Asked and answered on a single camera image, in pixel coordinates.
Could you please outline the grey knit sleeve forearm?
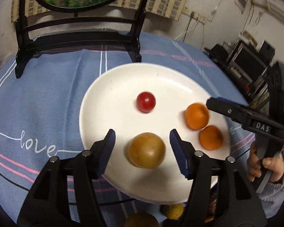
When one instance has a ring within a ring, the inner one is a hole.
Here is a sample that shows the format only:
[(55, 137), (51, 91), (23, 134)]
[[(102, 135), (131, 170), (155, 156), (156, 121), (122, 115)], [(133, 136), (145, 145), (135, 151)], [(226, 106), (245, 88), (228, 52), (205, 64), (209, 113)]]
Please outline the grey knit sleeve forearm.
[(284, 175), (278, 182), (268, 182), (258, 196), (266, 218), (276, 215), (281, 206), (284, 205)]

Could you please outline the person's right hand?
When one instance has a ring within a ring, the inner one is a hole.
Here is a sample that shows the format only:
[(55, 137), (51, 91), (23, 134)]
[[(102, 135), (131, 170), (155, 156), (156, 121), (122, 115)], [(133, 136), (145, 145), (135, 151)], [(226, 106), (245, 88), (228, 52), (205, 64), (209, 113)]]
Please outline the person's right hand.
[(250, 154), (247, 160), (247, 178), (249, 181), (253, 182), (256, 178), (260, 178), (262, 175), (261, 167), (272, 171), (271, 177), (269, 179), (270, 182), (275, 183), (279, 181), (284, 175), (284, 158), (283, 155), (280, 154), (277, 157), (272, 158), (264, 158), (262, 161), (259, 160), (256, 155), (256, 142), (254, 141), (250, 147)]

